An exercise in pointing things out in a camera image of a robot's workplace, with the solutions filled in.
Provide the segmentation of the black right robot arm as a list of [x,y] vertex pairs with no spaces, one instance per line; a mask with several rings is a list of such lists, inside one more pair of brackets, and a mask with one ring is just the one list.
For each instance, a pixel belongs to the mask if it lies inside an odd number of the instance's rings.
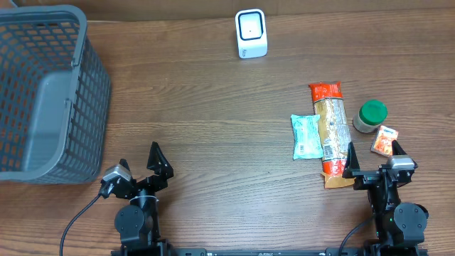
[[[426,255],[419,244],[424,242],[428,210],[415,203],[403,203],[398,188],[409,184],[418,168],[397,141],[392,141],[392,155],[376,171],[360,169],[354,144],[348,145],[344,178],[354,180],[353,188],[366,190],[373,215],[352,229],[343,239],[339,255]],[[374,222],[376,238],[366,240],[361,248],[346,249],[348,239],[367,224]]]

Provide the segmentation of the green lid jar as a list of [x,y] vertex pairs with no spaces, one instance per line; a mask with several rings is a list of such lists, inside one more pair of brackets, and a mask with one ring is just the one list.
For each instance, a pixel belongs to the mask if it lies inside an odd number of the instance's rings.
[[379,100],[369,100],[353,117],[353,126],[362,133],[374,132],[387,118],[385,104]]

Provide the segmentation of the orange spaghetti package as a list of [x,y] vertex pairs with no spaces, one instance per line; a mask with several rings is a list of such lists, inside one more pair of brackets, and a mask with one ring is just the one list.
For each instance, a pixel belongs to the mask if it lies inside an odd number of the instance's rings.
[[323,149],[322,176],[325,188],[351,186],[354,180],[344,178],[351,142],[350,129],[339,82],[316,82],[309,85],[314,112],[320,119],[318,133]]

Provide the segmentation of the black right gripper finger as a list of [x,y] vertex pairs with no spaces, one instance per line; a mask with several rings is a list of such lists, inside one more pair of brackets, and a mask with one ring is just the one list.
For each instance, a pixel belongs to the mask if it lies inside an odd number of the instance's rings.
[[358,158],[355,152],[355,147],[353,142],[348,144],[348,155],[344,168],[344,173],[352,173],[353,171],[359,171],[360,165],[358,163]]
[[391,142],[391,147],[392,147],[392,155],[393,156],[399,156],[399,155],[406,155],[407,153],[405,150],[400,146],[399,142],[397,140],[393,140]]

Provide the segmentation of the small orange snack packet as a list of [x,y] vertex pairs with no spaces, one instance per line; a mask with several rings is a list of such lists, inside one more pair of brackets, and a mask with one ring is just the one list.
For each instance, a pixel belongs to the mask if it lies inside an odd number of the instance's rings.
[[398,134],[397,130],[380,125],[373,140],[371,151],[383,156],[391,156],[392,141],[398,138]]

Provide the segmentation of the teal snack packet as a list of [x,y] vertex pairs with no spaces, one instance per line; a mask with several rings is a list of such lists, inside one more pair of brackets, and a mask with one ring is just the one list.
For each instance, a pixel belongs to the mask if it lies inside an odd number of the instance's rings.
[[293,160],[321,159],[323,149],[319,136],[320,115],[299,116],[291,115],[291,125],[294,133]]

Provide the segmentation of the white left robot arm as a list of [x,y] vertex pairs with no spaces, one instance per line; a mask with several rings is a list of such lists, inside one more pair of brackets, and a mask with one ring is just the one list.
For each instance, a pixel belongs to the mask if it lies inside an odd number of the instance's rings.
[[121,247],[111,256],[148,255],[173,256],[175,250],[166,239],[161,238],[156,192],[168,187],[173,177],[173,168],[157,142],[151,144],[146,168],[154,172],[140,181],[132,179],[119,190],[116,197],[123,197],[129,204],[121,208],[114,219],[120,235]]

